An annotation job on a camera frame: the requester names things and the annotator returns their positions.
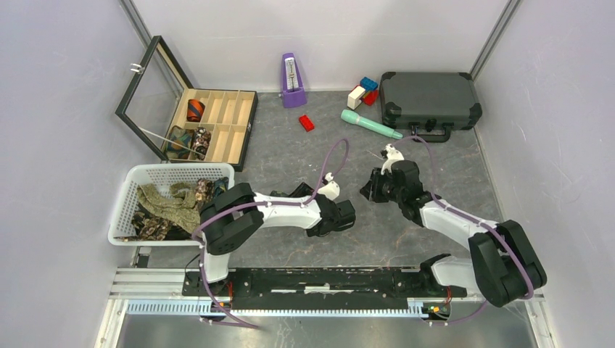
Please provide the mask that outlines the navy yellow floral tie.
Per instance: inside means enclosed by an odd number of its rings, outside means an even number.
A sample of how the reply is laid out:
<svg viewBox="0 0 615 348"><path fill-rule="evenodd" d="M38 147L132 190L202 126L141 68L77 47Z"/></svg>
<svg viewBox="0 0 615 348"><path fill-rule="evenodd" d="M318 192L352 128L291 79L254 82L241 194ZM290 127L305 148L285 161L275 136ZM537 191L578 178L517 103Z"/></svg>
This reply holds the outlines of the navy yellow floral tie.
<svg viewBox="0 0 615 348"><path fill-rule="evenodd" d="M288 198L300 198L304 196L311 196L314 192L314 189L306 184L306 182L301 182L292 192L287 193L279 190L272 190L269 195L275 197L288 197Z"/></svg>

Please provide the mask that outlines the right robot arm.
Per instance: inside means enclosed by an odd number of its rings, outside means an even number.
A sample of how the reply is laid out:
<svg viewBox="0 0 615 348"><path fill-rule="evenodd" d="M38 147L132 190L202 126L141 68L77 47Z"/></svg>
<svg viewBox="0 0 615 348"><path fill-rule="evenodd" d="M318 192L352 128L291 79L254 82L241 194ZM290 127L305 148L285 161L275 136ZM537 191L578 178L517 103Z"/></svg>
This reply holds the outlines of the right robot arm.
<svg viewBox="0 0 615 348"><path fill-rule="evenodd" d="M546 285L547 273L519 223L498 223L464 212L427 191L419 174L410 160L375 167L360 193L370 202L396 203L407 220L469 251L468 259L441 254L424 262L427 270L418 277L423 293L437 296L447 286L457 286L503 307Z"/></svg>

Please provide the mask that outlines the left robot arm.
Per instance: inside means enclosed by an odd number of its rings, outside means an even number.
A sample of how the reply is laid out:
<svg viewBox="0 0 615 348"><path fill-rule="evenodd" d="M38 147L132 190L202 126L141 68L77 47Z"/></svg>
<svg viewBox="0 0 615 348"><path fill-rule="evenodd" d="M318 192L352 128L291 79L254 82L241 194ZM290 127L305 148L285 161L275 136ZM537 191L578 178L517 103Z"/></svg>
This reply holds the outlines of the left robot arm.
<svg viewBox="0 0 615 348"><path fill-rule="evenodd" d="M339 185L333 181L315 190L305 182L289 194L254 192L239 183L199 208L198 234L205 241L204 273L200 286L210 295L228 285L230 254L264 228L293 227L309 237L324 237L354 226L355 208L349 200L335 202Z"/></svg>

